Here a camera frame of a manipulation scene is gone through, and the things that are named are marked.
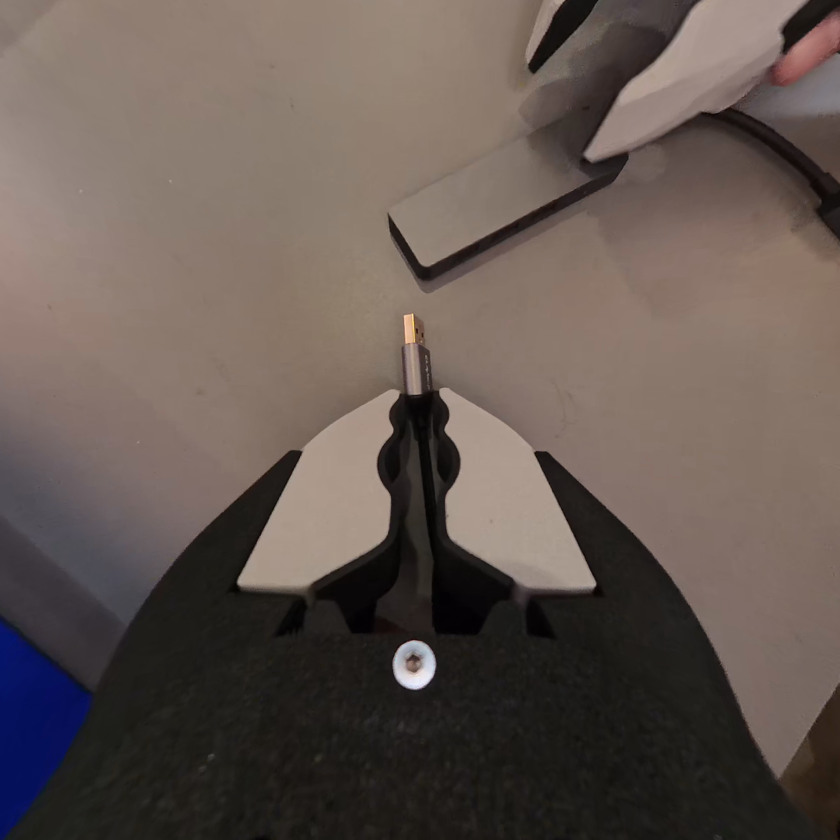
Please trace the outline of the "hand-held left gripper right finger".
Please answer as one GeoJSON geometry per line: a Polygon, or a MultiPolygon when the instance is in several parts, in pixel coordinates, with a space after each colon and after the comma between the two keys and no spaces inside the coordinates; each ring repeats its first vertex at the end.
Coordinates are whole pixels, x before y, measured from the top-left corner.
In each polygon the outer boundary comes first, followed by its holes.
{"type": "Polygon", "coordinates": [[[439,483],[432,611],[438,634],[476,635],[511,602],[593,596],[597,583],[536,450],[454,390],[432,402],[439,483]]]}

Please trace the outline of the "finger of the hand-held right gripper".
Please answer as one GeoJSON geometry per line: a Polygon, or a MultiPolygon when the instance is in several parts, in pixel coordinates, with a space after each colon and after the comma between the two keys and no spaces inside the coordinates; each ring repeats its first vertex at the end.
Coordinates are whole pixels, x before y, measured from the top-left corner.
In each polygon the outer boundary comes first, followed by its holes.
{"type": "Polygon", "coordinates": [[[812,2],[698,2],[663,52],[617,94],[584,158],[627,154],[703,112],[728,109],[811,28],[812,2]]]}
{"type": "Polygon", "coordinates": [[[528,70],[536,74],[583,24],[596,1],[542,2],[526,48],[528,70]]]}

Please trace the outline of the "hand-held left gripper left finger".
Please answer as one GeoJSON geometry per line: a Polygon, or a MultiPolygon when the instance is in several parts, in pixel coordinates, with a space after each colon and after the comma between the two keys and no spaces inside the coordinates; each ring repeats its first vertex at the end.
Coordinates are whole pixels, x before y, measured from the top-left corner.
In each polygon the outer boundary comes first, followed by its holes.
{"type": "Polygon", "coordinates": [[[391,389],[308,442],[237,588],[332,602],[351,632],[371,633],[400,570],[409,432],[406,397],[391,389]]]}

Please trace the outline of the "grey usb hub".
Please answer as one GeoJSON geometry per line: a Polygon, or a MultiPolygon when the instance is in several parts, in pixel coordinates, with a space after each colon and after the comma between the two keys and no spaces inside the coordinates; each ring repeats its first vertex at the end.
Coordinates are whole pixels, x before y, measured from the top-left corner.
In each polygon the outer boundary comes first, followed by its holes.
{"type": "MultiPolygon", "coordinates": [[[[661,143],[645,140],[631,151],[585,156],[594,131],[587,111],[552,119],[508,144],[403,198],[387,213],[395,247],[415,278],[432,282],[504,248],[544,220],[613,186],[641,155],[661,143]]],[[[761,149],[813,195],[813,214],[838,240],[838,171],[822,167],[795,142],[793,117],[765,122],[729,107],[702,112],[687,125],[722,128],[761,149]]]]}

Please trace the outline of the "blue plastic bin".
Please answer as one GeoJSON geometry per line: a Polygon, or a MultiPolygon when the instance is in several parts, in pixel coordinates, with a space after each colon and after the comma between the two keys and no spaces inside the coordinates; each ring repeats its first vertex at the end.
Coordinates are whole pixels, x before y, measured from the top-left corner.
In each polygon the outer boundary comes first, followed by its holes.
{"type": "Polygon", "coordinates": [[[1,834],[58,770],[91,694],[1,622],[1,834]]]}

